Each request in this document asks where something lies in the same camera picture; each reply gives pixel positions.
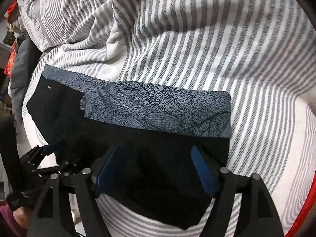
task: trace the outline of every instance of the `striped blanket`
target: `striped blanket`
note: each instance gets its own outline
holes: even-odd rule
[[[45,51],[25,96],[31,146],[46,144],[26,104],[44,65],[107,80],[228,91],[227,167],[259,173],[292,227],[316,170],[316,33],[296,0],[18,0],[21,25]],[[98,200],[113,236],[199,236]],[[236,195],[226,236],[233,236]]]

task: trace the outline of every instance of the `gray patterned cloth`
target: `gray patterned cloth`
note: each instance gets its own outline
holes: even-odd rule
[[[259,173],[284,232],[292,227],[316,170],[316,33],[296,0],[18,0],[21,23],[44,51],[24,99],[30,144],[45,140],[26,104],[44,66],[106,81],[227,91],[232,138],[227,167]],[[226,236],[233,236],[236,195]],[[113,236],[199,236],[98,199]]]
[[[228,92],[109,82],[50,65],[45,66],[43,75],[83,92],[80,109],[89,119],[198,137],[230,138],[232,134]]]

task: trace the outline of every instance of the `bed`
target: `bed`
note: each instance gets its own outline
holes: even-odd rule
[[[262,176],[284,234],[293,236],[313,194],[316,170],[316,33],[296,0],[18,0],[18,5],[21,28],[44,52],[23,103],[32,147],[47,144],[27,110],[47,64],[106,81],[227,91],[233,108],[227,167]],[[240,202],[236,195],[226,236],[234,234]],[[198,225],[184,231],[106,195],[98,205],[112,236],[199,236],[211,211],[210,206]]]

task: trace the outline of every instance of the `striped fabric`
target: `striped fabric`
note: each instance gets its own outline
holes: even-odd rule
[[[47,53],[23,106],[32,146],[46,144],[26,104],[46,63],[108,81],[228,91],[233,137],[227,167],[259,173],[292,226],[316,169],[316,33],[296,0],[18,0],[23,26]],[[316,102],[316,95],[309,97]],[[233,236],[236,195],[226,236]],[[199,236],[98,199],[113,236]]]

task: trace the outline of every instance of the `red object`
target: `red object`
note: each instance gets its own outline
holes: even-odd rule
[[[7,74],[10,78],[11,78],[11,70],[13,68],[14,61],[15,61],[15,55],[16,55],[15,48],[16,48],[16,41],[14,41],[12,45],[12,51],[10,53],[7,66],[5,67],[5,70],[4,70],[4,73]]]
[[[285,235],[285,237],[293,237],[298,229],[302,226],[304,223],[307,214],[311,210],[311,208],[316,203],[316,174],[314,175],[313,183],[311,186],[311,189],[309,191],[309,194],[307,195],[306,201],[299,212],[297,218],[295,219],[291,229],[288,231],[288,233]]]
[[[11,3],[11,5],[9,6],[7,12],[8,14],[12,13],[12,11],[14,10],[14,7],[17,5],[17,0],[13,1],[13,3]]]

